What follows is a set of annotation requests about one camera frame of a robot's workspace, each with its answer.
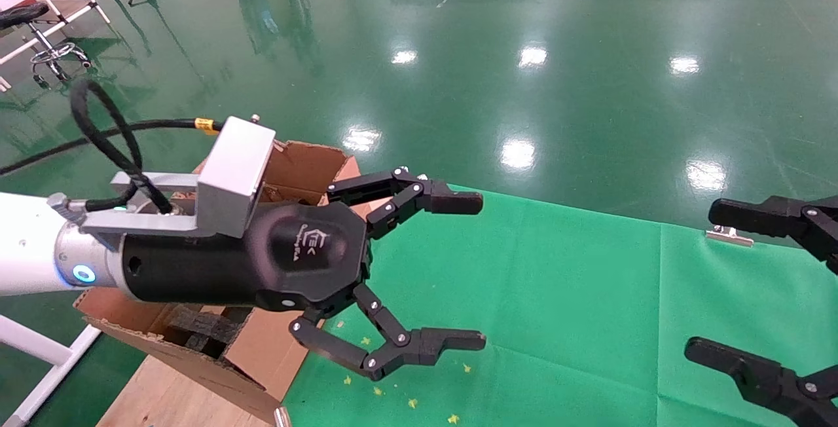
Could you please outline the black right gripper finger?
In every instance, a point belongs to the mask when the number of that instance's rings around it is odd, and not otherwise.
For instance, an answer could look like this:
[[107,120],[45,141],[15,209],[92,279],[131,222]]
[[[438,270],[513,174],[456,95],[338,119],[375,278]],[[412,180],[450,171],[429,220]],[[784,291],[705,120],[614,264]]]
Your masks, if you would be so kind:
[[837,365],[801,376],[779,362],[702,337],[683,350],[694,363],[730,376],[743,400],[797,426],[836,426]]
[[770,237],[790,237],[837,274],[837,197],[802,201],[772,195],[762,203],[717,199],[711,224]]

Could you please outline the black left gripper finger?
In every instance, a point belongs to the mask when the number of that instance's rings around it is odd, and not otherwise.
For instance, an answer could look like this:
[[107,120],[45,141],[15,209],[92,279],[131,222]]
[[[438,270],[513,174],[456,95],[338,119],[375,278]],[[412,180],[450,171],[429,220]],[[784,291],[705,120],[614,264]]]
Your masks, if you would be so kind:
[[305,349],[371,381],[380,381],[404,365],[435,365],[445,350],[482,350],[486,346],[485,335],[472,329],[423,327],[407,331],[365,284],[354,288],[350,300],[385,339],[374,352],[318,327],[324,314],[314,308],[306,308],[290,323],[290,334]]
[[362,174],[327,186],[327,200],[349,207],[383,200],[366,215],[366,232],[380,239],[420,210],[431,214],[477,215],[484,197],[477,192],[453,191],[441,180],[414,176],[404,167]]

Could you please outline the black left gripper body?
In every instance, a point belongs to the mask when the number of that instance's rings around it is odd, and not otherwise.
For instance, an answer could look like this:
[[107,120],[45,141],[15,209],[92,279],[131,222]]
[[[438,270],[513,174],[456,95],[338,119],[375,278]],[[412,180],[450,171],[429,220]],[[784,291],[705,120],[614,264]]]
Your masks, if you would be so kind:
[[313,308],[337,314],[369,277],[367,223],[342,203],[257,206],[242,237],[128,235],[126,289],[138,301]]

